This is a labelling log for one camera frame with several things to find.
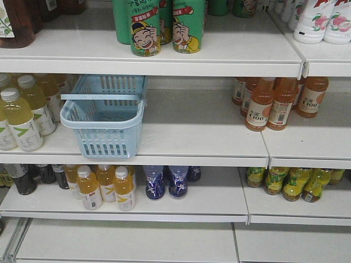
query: white shelf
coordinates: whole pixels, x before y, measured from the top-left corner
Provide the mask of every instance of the white shelf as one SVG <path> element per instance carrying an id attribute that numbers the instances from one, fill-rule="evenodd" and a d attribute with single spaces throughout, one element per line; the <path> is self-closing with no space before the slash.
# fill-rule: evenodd
<path id="1" fill-rule="evenodd" d="M 33 219 L 16 261 L 236 263 L 237 258 L 231 224 Z"/>
<path id="2" fill-rule="evenodd" d="M 350 92 L 327 92 L 315 118 L 293 111 L 284 130 L 265 129 L 270 166 L 351 169 L 350 100 Z"/>
<path id="3" fill-rule="evenodd" d="M 351 42 L 345 45 L 335 45 L 325 41 L 318 44 L 301 43 L 294 39 L 293 32 L 274 11 L 270 10 L 268 13 L 291 46 L 303 59 L 302 75 L 304 77 L 351 77 Z"/>
<path id="4" fill-rule="evenodd" d="M 247 208 L 238 171 L 234 167 L 201 167 L 201 179 L 189 184 L 185 198 L 165 195 L 153 201 L 145 195 L 144 174 L 137 171 L 136 205 L 128 212 L 120 211 L 116 202 L 106 203 L 95 210 L 83 207 L 69 190 L 54 183 L 38 184 L 30 195 L 18 194 L 13 186 L 0 213 L 29 218 L 127 220 L 127 221 L 185 221 L 185 222 L 245 222 Z"/>
<path id="5" fill-rule="evenodd" d="M 246 129 L 229 90 L 148 90 L 138 153 L 129 159 L 88 159 L 72 129 L 58 125 L 35 152 L 0 152 L 3 163 L 120 163 L 260 166 L 268 153 L 260 133 Z"/>
<path id="6" fill-rule="evenodd" d="M 282 196 L 271 196 L 263 187 L 245 183 L 245 169 L 240 168 L 250 223 L 340 225 L 351 226 L 351 179 L 347 175 L 338 185 L 327 185 L 315 203 L 300 198 L 289 202 Z"/>
<path id="7" fill-rule="evenodd" d="M 208 16 L 202 49 L 181 54 L 172 44 L 141 58 L 116 39 L 111 8 L 62 15 L 26 48 L 1 49 L 0 72 L 159 76 L 298 77 L 302 61 L 265 12 L 240 19 Z"/>

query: plastic bottle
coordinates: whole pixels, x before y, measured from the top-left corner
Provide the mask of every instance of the plastic bottle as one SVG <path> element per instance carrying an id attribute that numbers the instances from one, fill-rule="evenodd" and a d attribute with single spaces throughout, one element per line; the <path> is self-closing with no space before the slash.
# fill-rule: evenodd
<path id="1" fill-rule="evenodd" d="M 314 118 L 328 88 L 327 77 L 308 77 L 300 98 L 297 114 L 304 118 Z"/>
<path id="2" fill-rule="evenodd" d="M 99 164 L 97 170 L 97 178 L 99 181 L 103 200 L 106 202 L 114 202 L 116 200 L 114 192 L 114 166 L 109 164 Z"/>
<path id="3" fill-rule="evenodd" d="M 53 74 L 35 73 L 37 85 L 42 88 L 56 122 L 60 121 L 61 94 Z"/>
<path id="4" fill-rule="evenodd" d="M 80 166 L 77 172 L 77 183 L 84 207 L 88 210 L 98 209 L 103 203 L 103 199 L 96 175 L 87 165 Z"/>
<path id="5" fill-rule="evenodd" d="M 3 110 L 8 126 L 15 137 L 17 145 L 23 151 L 35 151 L 43 144 L 37 123 L 28 102 L 21 98 L 16 88 L 7 88 L 1 92 L 4 101 Z"/>
<path id="6" fill-rule="evenodd" d="M 118 207 L 122 211 L 129 211 L 135 206 L 133 179 L 128 169 L 120 166 L 115 171 L 114 188 Z"/>
<path id="7" fill-rule="evenodd" d="M 43 90 L 35 84 L 33 76 L 24 75 L 18 78 L 18 85 L 21 88 L 21 96 L 28 103 L 34 114 L 34 119 L 38 124 L 39 131 L 42 135 L 49 135 L 55 131 L 51 111 L 48 107 Z"/>
<path id="8" fill-rule="evenodd" d="M 303 188 L 302 197 L 305 201 L 313 203 L 322 196 L 323 188 L 329 183 L 333 169 L 313 169 L 311 179 Z"/>
<path id="9" fill-rule="evenodd" d="M 275 78 L 261 78 L 258 87 L 251 94 L 245 125 L 254 132 L 264 130 L 274 99 Z"/>
<path id="10" fill-rule="evenodd" d="M 274 101 L 267 127 L 272 130 L 284 130 L 292 104 L 298 92 L 296 78 L 283 78 L 274 89 Z"/>
<path id="11" fill-rule="evenodd" d="M 0 48 L 23 48 L 34 41 L 25 0 L 0 0 Z"/>

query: plastic basket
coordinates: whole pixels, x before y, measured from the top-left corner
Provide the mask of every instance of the plastic basket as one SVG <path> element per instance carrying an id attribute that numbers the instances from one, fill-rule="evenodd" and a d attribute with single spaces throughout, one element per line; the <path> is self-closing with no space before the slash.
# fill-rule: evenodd
<path id="1" fill-rule="evenodd" d="M 144 76 L 84 75 L 67 99 L 61 123 L 75 131 L 87 158 L 136 155 L 146 94 Z"/>

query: white bottle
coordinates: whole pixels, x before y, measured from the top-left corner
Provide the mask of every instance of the white bottle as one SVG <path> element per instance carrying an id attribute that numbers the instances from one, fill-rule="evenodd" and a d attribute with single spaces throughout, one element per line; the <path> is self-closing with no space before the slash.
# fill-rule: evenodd
<path id="1" fill-rule="evenodd" d="M 351 40 L 351 2 L 338 0 L 324 34 L 324 41 L 332 44 L 347 44 Z"/>
<path id="2" fill-rule="evenodd" d="M 324 36 L 336 0 L 307 0 L 294 31 L 294 38 L 305 44 L 317 44 Z"/>

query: bottle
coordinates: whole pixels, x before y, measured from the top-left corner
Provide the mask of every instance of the bottle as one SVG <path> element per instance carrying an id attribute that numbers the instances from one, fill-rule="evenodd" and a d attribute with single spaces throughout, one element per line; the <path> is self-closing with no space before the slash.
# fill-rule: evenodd
<path id="1" fill-rule="evenodd" d="M 25 0 L 0 0 L 0 48 L 23 48 L 34 41 Z"/>
<path id="2" fill-rule="evenodd" d="M 15 137 L 17 145 L 23 151 L 35 151 L 43 144 L 37 123 L 28 102 L 20 97 L 16 88 L 7 88 L 1 92 L 4 101 L 3 111 L 8 126 Z"/>
<path id="3" fill-rule="evenodd" d="M 310 179 L 312 171 L 312 168 L 290 168 L 287 181 L 282 191 L 286 200 L 291 202 L 299 200 L 303 187 Z"/>
<path id="4" fill-rule="evenodd" d="M 298 92 L 296 78 L 283 78 L 274 90 L 274 101 L 268 117 L 267 127 L 284 130 Z"/>
<path id="5" fill-rule="evenodd" d="M 34 74 L 37 85 L 42 88 L 48 105 L 51 109 L 55 122 L 60 121 L 60 111 L 62 108 L 61 94 L 56 84 L 54 75 L 46 73 Z"/>
<path id="6" fill-rule="evenodd" d="M 115 168 L 113 165 L 99 164 L 97 178 L 103 200 L 106 202 L 114 202 L 116 196 L 114 192 Z"/>
<path id="7" fill-rule="evenodd" d="M 114 188 L 118 207 L 122 211 L 129 211 L 135 206 L 135 193 L 133 191 L 133 179 L 128 169 L 119 166 L 115 171 Z"/>
<path id="8" fill-rule="evenodd" d="M 183 198 L 188 192 L 188 166 L 169 166 L 172 181 L 169 182 L 168 191 L 174 198 Z"/>
<path id="9" fill-rule="evenodd" d="M 77 172 L 77 183 L 84 207 L 88 210 L 98 209 L 103 203 L 103 199 L 96 175 L 87 165 L 80 166 Z"/>
<path id="10" fill-rule="evenodd" d="M 4 167 L 13 178 L 17 191 L 21 195 L 29 195 L 37 188 L 37 183 L 30 175 L 27 164 L 4 163 Z"/>
<path id="11" fill-rule="evenodd" d="M 251 94 L 245 125 L 254 132 L 264 130 L 274 100 L 275 78 L 261 78 L 258 87 Z"/>
<path id="12" fill-rule="evenodd" d="M 81 199 L 79 187 L 77 183 L 79 166 L 80 166 L 79 164 L 66 164 L 65 166 L 67 183 L 68 183 L 68 186 L 70 187 L 71 193 L 76 199 Z"/>
<path id="13" fill-rule="evenodd" d="M 23 75 L 18 78 L 18 85 L 21 88 L 21 96 L 28 103 L 34 114 L 42 135 L 49 135 L 55 131 L 56 124 L 48 107 L 43 90 L 35 84 L 35 79 L 30 75 Z"/>
<path id="14" fill-rule="evenodd" d="M 328 84 L 327 77 L 308 77 L 296 109 L 297 114 L 304 118 L 316 117 Z"/>
<path id="15" fill-rule="evenodd" d="M 235 77 L 234 78 L 234 90 L 231 96 L 231 100 L 236 105 L 242 104 L 242 98 L 244 96 L 244 90 L 246 86 L 246 78 L 245 77 Z"/>
<path id="16" fill-rule="evenodd" d="M 246 85 L 244 87 L 244 96 L 242 98 L 242 104 L 240 108 L 240 114 L 244 117 L 247 116 L 248 107 L 251 102 L 251 94 L 254 89 L 258 87 L 258 82 L 260 78 L 248 77 L 246 78 Z"/>
<path id="17" fill-rule="evenodd" d="M 146 176 L 146 196 L 158 200 L 165 194 L 163 183 L 163 165 L 143 165 Z"/>
<path id="18" fill-rule="evenodd" d="M 305 201 L 313 203 L 322 196 L 323 188 L 329 183 L 333 169 L 313 169 L 311 179 L 303 188 L 302 197 Z"/>

